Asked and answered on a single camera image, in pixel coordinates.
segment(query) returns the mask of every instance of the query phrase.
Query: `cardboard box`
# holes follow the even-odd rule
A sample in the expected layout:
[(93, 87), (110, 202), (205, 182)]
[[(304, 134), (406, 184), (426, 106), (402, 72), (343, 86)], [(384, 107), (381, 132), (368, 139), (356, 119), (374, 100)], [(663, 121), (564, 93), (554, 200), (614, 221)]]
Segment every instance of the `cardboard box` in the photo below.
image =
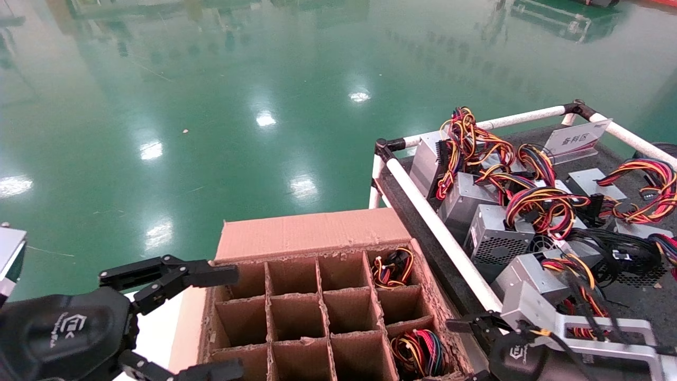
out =
[[(410, 284), (374, 285), (371, 263), (414, 252)], [(392, 209), (226, 222), (213, 264), (236, 264), (239, 284), (189, 289), (170, 360), (178, 372), (239, 357), (246, 381), (399, 379), (389, 339), (431, 329), (447, 374), (471, 374), (454, 317), (415, 239)]]

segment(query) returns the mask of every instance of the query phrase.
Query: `metal bracket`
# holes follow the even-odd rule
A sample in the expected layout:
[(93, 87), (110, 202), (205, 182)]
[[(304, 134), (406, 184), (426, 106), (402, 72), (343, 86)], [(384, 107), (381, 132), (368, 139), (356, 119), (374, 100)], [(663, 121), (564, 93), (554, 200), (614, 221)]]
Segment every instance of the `metal bracket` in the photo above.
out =
[[(616, 342), (599, 342), (593, 340), (580, 340), (567, 338), (569, 328), (590, 328), (585, 317), (562, 315), (555, 310), (545, 298), (543, 298), (532, 286), (522, 282), (511, 287), (503, 299), (503, 313), (501, 317), (513, 329), (519, 328), (520, 321), (547, 329), (557, 335), (574, 352), (583, 355), (596, 355), (615, 357), (619, 359), (632, 359), (644, 361), (649, 364), (651, 376), (654, 381), (665, 381), (663, 373), (663, 361), (675, 362), (675, 357), (661, 356), (656, 351), (656, 338), (653, 335), (651, 324), (639, 319), (617, 319), (618, 325), (624, 332), (634, 332), (644, 336), (646, 345), (621, 344)], [(602, 329), (613, 329), (611, 320), (605, 317), (595, 317), (597, 324)], [(534, 341), (534, 345), (545, 344), (554, 350), (562, 350), (552, 339), (540, 336)]]

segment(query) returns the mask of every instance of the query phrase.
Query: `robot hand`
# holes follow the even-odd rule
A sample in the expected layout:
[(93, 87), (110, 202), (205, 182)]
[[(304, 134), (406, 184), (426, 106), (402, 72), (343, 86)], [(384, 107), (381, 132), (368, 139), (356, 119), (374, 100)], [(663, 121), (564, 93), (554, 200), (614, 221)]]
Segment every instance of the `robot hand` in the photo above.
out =
[[(0, 308), (0, 380), (110, 381), (122, 372), (143, 381), (239, 380), (239, 360), (172, 374), (132, 352), (137, 314), (151, 313), (190, 286), (230, 285), (238, 278), (235, 266), (164, 256), (106, 270), (88, 294), (6, 303)], [(133, 302), (120, 293), (147, 283)]]

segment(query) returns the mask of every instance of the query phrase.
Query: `metal casing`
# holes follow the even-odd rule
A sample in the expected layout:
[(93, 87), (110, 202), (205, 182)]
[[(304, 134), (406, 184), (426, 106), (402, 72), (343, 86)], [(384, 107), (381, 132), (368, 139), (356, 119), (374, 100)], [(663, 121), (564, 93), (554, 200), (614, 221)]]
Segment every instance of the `metal casing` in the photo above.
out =
[(475, 185), (473, 175), (459, 172), (437, 212), (458, 243), (465, 242), (479, 205), (498, 205), (494, 186)]
[(535, 235), (533, 226), (519, 218), (515, 231), (505, 227), (506, 210), (499, 205), (480, 205), (473, 217), (464, 249), (476, 264), (506, 266), (524, 254)]
[(437, 131), (421, 135), (421, 143), (416, 148), (414, 162), (409, 171), (409, 177), (425, 198), (428, 197), (430, 187), (435, 180), (435, 172), (437, 171), (437, 147), (435, 144), (438, 141), (440, 141), (440, 137)]
[(577, 256), (590, 268), (602, 260), (602, 254), (585, 243), (579, 241), (566, 241), (564, 244), (562, 244), (561, 249), (565, 253)]
[(647, 238), (652, 234), (662, 234), (667, 235), (670, 238), (674, 238), (674, 234), (669, 230), (663, 230), (644, 224), (626, 224), (618, 218), (614, 218), (613, 223), (609, 225), (609, 227), (613, 228), (613, 231), (616, 233), (634, 235), (635, 237), (640, 238)]
[[(559, 250), (551, 251), (559, 253), (552, 253), (551, 256), (546, 256), (547, 258), (558, 258), (561, 254)], [(530, 284), (553, 304), (558, 304), (571, 295), (571, 290), (559, 280), (554, 272), (543, 268), (533, 254), (522, 254), (513, 258), (510, 264), (496, 277), (491, 287), (496, 296), (503, 300), (506, 290), (521, 282)]]
[(599, 186), (595, 180), (606, 177), (599, 168), (586, 169), (584, 171), (571, 172), (567, 177), (567, 186), (575, 195), (592, 196), (602, 194), (618, 201), (627, 199), (616, 185)]

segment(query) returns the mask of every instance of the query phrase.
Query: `cardboard flap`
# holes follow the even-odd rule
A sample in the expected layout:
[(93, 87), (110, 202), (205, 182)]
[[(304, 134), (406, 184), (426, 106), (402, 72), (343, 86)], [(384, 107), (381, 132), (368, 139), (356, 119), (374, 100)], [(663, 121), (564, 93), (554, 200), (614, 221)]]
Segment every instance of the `cardboard flap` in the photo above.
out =
[(224, 222), (215, 263), (408, 241), (389, 208)]

